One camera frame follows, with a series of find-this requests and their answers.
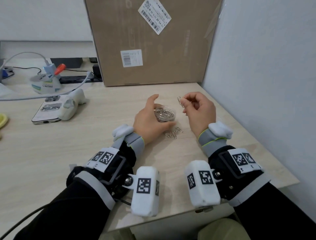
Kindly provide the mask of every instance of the smartphone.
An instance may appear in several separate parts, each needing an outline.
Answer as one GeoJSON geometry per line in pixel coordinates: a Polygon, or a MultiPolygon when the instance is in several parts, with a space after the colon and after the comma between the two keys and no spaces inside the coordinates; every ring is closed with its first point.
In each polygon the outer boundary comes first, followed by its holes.
{"type": "Polygon", "coordinates": [[[45,99],[41,107],[32,118],[33,124],[53,123],[60,119],[57,117],[58,109],[63,105],[65,96],[53,96],[45,99]]]}

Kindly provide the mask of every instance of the wooden desk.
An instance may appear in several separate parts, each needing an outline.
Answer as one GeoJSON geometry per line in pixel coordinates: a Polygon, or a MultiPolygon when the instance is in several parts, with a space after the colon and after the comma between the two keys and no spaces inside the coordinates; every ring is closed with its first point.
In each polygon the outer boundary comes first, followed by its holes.
{"type": "MultiPolygon", "coordinates": [[[[193,210],[184,168],[192,160],[207,158],[177,100],[177,96],[187,92],[201,91],[215,103],[218,119],[234,130],[228,144],[245,147],[271,175],[273,185],[284,187],[299,182],[197,83],[107,88],[102,83],[94,83],[87,84],[84,89],[90,101],[80,106],[77,114],[66,122],[33,125],[31,119],[43,99],[0,102],[1,112],[10,118],[1,129],[3,138],[0,140],[1,233],[58,195],[65,188],[69,164],[84,164],[102,147],[110,146],[112,130],[124,123],[132,125],[135,114],[154,93],[160,94],[157,103],[176,110],[178,126],[184,131],[177,135],[177,139],[162,135],[146,146],[134,168],[136,172],[140,166],[154,166],[160,171],[159,214],[152,218],[133,216],[129,206],[118,203],[110,214],[105,231],[193,210]]],[[[131,196],[132,192],[129,192],[126,198],[130,200],[131,196]]]]}

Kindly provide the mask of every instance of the power strip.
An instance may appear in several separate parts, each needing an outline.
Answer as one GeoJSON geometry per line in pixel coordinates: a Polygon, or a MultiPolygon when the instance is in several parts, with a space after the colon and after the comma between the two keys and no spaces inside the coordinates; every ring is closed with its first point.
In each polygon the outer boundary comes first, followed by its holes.
{"type": "MultiPolygon", "coordinates": [[[[59,81],[61,84],[82,83],[85,78],[86,78],[86,75],[85,76],[61,76],[59,81]]],[[[99,79],[95,77],[92,79],[87,79],[86,83],[103,82],[101,78],[99,79]]]]}

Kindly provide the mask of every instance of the cardboard box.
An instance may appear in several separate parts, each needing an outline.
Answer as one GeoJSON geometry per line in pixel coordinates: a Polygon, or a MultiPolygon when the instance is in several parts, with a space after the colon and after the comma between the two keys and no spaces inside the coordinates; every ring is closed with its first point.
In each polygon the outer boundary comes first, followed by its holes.
{"type": "Polygon", "coordinates": [[[85,0],[105,86],[202,82],[221,0],[160,2],[171,20],[158,35],[144,0],[85,0]],[[123,67],[125,50],[141,50],[143,65],[123,67]]]}

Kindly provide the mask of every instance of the hand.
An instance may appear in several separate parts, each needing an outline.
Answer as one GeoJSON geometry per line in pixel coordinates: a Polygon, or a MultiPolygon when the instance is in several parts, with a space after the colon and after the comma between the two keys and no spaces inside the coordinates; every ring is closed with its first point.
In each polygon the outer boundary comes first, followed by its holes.
{"type": "Polygon", "coordinates": [[[197,138],[210,123],[216,122],[216,107],[202,93],[189,92],[180,98],[180,102],[185,107],[183,113],[188,115],[191,130],[197,138]]]}
{"type": "Polygon", "coordinates": [[[159,94],[150,96],[147,99],[145,108],[140,110],[135,116],[134,132],[143,138],[145,145],[154,141],[161,133],[177,124],[176,122],[160,123],[157,121],[154,109],[160,106],[160,104],[156,104],[154,101],[158,96],[159,94]]]}

